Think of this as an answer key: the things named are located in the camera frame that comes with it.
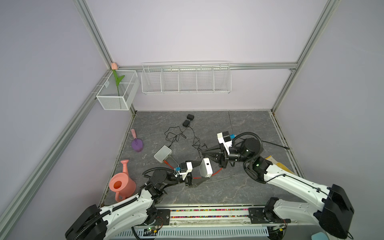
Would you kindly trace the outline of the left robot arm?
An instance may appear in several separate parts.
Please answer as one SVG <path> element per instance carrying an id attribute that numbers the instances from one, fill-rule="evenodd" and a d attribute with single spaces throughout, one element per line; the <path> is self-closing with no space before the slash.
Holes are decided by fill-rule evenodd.
<path id="1" fill-rule="evenodd" d="M 140 191 L 117 204 L 98 208 L 88 207 L 66 231 L 67 240 L 109 240 L 120 232 L 141 225 L 151 224 L 157 215 L 157 204 L 169 186 L 184 183 L 197 187 L 213 174 L 209 159 L 187 161 L 177 168 L 156 167 L 143 172 L 147 182 Z"/>

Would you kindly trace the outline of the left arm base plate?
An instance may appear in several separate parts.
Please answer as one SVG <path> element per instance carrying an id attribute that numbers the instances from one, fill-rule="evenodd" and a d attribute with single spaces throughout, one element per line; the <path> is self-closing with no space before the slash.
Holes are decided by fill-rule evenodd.
<path id="1" fill-rule="evenodd" d="M 171 220 L 170 209 L 157 209 L 150 208 L 147 210 L 147 218 L 144 221 L 145 225 L 157 225 L 157 226 L 168 226 Z"/>

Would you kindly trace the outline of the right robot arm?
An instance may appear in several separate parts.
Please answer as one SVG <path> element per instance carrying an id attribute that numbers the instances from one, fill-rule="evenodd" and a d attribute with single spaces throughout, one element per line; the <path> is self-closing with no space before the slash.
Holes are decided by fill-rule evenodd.
<path id="1" fill-rule="evenodd" d="M 355 210 L 342 187 L 311 182 L 263 158 L 264 141 L 255 133 L 244 132 L 232 138 L 228 132 L 223 132 L 218 133 L 217 138 L 218 145 L 202 152 L 204 158 L 214 161 L 222 169 L 241 162 L 252 180 L 281 188 L 304 201 L 270 198 L 264 208 L 268 221 L 303 221 L 320 226 L 335 238 L 353 238 L 350 226 Z"/>

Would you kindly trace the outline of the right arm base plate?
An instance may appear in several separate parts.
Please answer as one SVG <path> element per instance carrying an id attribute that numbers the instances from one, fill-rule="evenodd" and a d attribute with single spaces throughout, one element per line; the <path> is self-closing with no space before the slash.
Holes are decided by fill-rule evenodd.
<path id="1" fill-rule="evenodd" d="M 289 224 L 290 219 L 282 219 L 278 217 L 273 210 L 265 210 L 264 208 L 249 208 L 249 219 L 252 224 Z"/>

